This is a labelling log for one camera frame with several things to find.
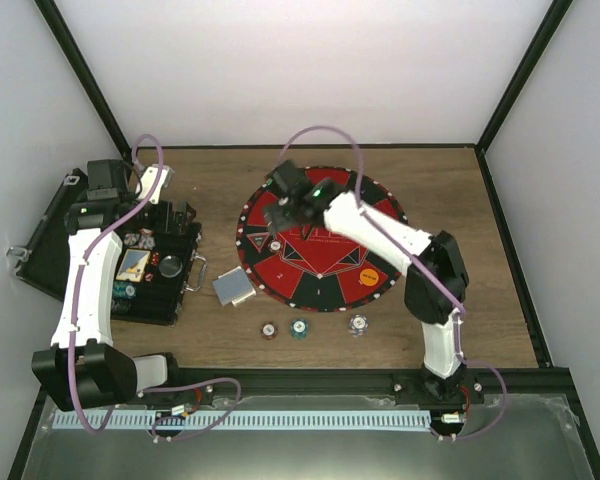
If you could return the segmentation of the orange big blind button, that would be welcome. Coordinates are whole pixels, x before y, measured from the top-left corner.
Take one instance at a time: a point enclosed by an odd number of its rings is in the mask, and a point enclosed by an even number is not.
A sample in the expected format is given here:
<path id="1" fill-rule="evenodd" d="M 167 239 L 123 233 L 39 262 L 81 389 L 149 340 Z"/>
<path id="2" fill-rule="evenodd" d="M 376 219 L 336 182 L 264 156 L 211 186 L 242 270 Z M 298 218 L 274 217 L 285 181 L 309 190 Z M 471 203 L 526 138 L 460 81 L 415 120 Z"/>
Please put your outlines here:
<path id="1" fill-rule="evenodd" d="M 359 281 L 364 286 L 372 287 L 379 283 L 380 274 L 373 268 L 365 268 L 359 273 Z"/>

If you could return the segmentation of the teal chip stack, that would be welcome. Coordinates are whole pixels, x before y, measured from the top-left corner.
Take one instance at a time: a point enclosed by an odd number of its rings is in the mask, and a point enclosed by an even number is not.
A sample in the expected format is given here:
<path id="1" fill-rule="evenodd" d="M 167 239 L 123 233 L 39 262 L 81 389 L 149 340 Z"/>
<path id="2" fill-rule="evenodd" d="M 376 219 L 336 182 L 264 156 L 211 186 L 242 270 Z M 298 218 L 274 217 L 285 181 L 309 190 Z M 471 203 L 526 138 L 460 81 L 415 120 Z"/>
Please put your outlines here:
<path id="1" fill-rule="evenodd" d="M 309 323 L 303 318 L 296 318 L 291 322 L 290 334 L 295 339 L 305 339 L 308 335 Z"/>

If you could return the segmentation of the brown 100 chip stack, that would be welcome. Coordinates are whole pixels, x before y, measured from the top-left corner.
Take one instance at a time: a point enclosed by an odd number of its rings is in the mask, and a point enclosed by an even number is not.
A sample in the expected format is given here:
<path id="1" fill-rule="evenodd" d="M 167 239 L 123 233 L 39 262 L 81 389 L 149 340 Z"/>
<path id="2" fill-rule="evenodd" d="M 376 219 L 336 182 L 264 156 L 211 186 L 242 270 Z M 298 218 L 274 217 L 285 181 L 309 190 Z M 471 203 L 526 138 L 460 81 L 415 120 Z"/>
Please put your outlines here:
<path id="1" fill-rule="evenodd" d="M 272 340 L 278 335 L 278 327 L 273 322 L 265 322 L 261 326 L 261 336 L 266 340 Z"/>

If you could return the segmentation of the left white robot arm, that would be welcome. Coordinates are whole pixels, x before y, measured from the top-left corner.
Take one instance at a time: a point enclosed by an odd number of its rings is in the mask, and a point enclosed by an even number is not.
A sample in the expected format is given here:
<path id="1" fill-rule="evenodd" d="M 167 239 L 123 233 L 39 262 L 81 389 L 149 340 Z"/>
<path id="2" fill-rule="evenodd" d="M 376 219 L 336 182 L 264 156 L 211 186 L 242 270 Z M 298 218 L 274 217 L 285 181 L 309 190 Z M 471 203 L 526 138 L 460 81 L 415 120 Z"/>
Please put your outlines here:
<path id="1" fill-rule="evenodd" d="M 173 171 L 153 164 L 134 190 L 122 162 L 88 164 L 88 187 L 65 216 L 68 275 L 61 317 L 32 371 L 62 411 L 107 407 L 149 390 L 161 403 L 184 392 L 173 354 L 131 357 L 114 346 L 114 320 L 175 324 L 198 260 L 201 225 L 186 202 L 161 197 Z"/>

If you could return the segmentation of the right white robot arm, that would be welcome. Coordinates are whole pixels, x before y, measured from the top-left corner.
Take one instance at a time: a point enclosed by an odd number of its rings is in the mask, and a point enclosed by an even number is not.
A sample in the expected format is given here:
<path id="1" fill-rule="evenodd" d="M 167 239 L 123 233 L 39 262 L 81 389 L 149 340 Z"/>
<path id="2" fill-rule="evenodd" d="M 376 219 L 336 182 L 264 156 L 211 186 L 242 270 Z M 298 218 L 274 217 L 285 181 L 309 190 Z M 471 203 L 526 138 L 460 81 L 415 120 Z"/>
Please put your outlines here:
<path id="1" fill-rule="evenodd" d="M 281 198 L 264 208 L 270 232 L 319 226 L 358 243 L 405 277 L 404 303 L 420 321 L 424 340 L 423 388 L 438 403 L 452 399 L 466 370 L 460 332 L 469 276 L 456 239 L 402 223 L 361 199 L 355 188 L 326 178 L 318 183 L 291 160 L 277 165 L 267 183 Z"/>

